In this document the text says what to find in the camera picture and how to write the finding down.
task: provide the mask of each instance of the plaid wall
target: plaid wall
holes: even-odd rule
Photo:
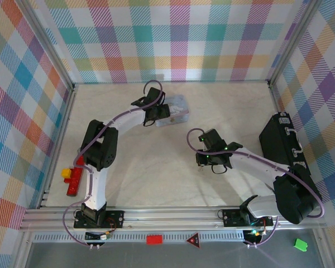
[[[335,0],[323,1],[275,94],[293,117],[335,245]]]
[[[293,20],[293,23],[291,24],[291,26],[288,30],[288,33],[284,37],[283,43],[281,44],[281,46],[278,49],[278,53],[277,53],[277,55],[276,55],[276,57],[273,61],[272,67],[270,68],[270,70],[268,72],[268,76],[267,76],[268,80],[272,77],[273,72],[274,72],[274,70],[275,70],[275,68],[276,68],[276,66],[277,66],[277,64],[280,60],[280,57],[283,55],[285,49],[287,48],[287,46],[289,44],[289,39],[292,36],[292,34],[294,34],[295,28],[298,25],[301,18],[303,17],[303,14],[304,14],[309,2],[310,2],[310,0],[303,0],[303,3],[301,4],[301,6],[299,8],[298,13],[296,14],[296,16]]]
[[[68,90],[13,0],[0,0],[0,267],[35,205]]]
[[[72,79],[85,83],[265,80],[297,2],[31,0]]]

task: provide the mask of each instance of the red triangle sign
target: red triangle sign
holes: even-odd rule
[[[199,233],[194,234],[189,239],[186,240],[186,242],[190,243],[191,245],[194,245],[195,247],[200,248],[200,238]]]

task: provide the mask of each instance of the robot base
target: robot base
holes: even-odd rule
[[[264,221],[266,222],[265,226],[273,226],[273,220],[269,217],[256,219],[253,223],[248,222],[240,209],[223,209],[222,218],[224,227],[263,227]]]
[[[123,228],[124,211],[106,210],[104,220],[101,225],[97,225],[87,217],[83,216],[82,211],[75,214],[74,229],[120,229]]]

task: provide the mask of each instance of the red block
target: red block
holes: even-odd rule
[[[162,244],[162,235],[157,236],[147,236],[146,237],[147,245],[159,245]]]
[[[77,165],[84,165],[83,156],[81,156],[78,159]],[[80,184],[80,180],[82,178],[83,169],[80,168],[80,167],[75,167],[75,168],[70,169],[70,170],[71,170],[71,178],[70,179],[64,179],[64,182],[69,183],[68,190],[67,190],[67,196],[75,197],[78,193],[79,184]]]

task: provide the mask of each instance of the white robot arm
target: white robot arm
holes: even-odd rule
[[[321,195],[304,166],[296,164],[291,167],[275,163],[253,154],[235,142],[227,145],[215,129],[203,133],[199,140],[207,148],[205,151],[194,149],[199,166],[209,165],[213,168],[215,165],[223,165],[226,171],[227,168],[241,170],[261,180],[273,190],[274,195],[254,195],[243,202],[240,210],[246,224],[266,216],[283,216],[289,222],[298,224],[321,203]],[[291,173],[305,185],[292,178]]]
[[[130,106],[129,110],[136,108],[136,106]],[[137,110],[127,114],[118,120],[116,120],[110,127],[115,128],[118,131],[118,138],[120,138],[125,132],[144,123],[145,111]],[[89,197],[89,174],[87,174],[87,191],[85,198],[88,200],[85,205],[91,209],[100,210],[106,204],[106,184],[107,176],[109,173],[109,167],[103,168],[100,171],[97,170],[93,165],[88,165],[88,167],[93,171],[93,185],[92,194]]]
[[[153,104],[158,98],[158,102],[147,107],[149,104]],[[92,120],[89,123],[81,150],[88,148],[83,153],[83,159],[86,166],[92,172],[87,173],[87,192],[81,211],[82,216],[93,226],[99,227],[105,220],[107,176],[109,167],[116,158],[118,138],[134,126],[141,124],[146,126],[147,122],[152,121],[153,124],[155,120],[170,117],[169,106],[164,104],[164,99],[164,92],[161,93],[156,88],[150,88],[146,97],[142,97],[131,104],[129,108],[130,113],[118,116],[109,127],[107,127],[107,124],[110,121],[100,122]],[[101,137],[95,140],[96,136],[103,129],[105,130]]]

